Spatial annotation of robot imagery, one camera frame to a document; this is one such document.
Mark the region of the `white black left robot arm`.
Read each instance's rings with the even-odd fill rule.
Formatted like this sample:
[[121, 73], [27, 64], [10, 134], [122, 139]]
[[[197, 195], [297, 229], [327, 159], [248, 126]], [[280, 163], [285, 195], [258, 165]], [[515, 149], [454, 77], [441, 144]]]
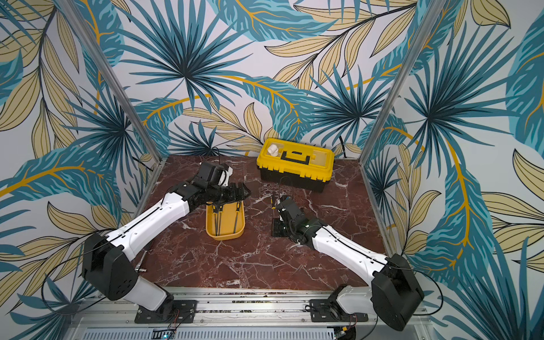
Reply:
[[122, 228], [84, 244], [82, 276], [109, 300], [126, 300], [163, 318], [174, 310], [173, 296], [133, 268], [132, 260], [161, 232], [198, 207], [244, 201], [251, 191], [243, 183], [205, 188], [184, 182]]

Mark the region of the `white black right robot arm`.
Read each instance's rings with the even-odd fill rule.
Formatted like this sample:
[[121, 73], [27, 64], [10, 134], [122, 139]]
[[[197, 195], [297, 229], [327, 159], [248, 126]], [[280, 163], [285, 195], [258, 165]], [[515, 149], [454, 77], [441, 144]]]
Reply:
[[311, 300], [315, 322], [354, 322], [375, 315], [388, 327], [402, 331], [424, 299], [423, 290], [407, 260], [373, 252], [337, 232], [331, 225], [306, 215], [285, 195], [275, 203], [279, 217], [272, 235], [325, 254], [354, 272], [367, 288], [339, 286], [325, 300]]

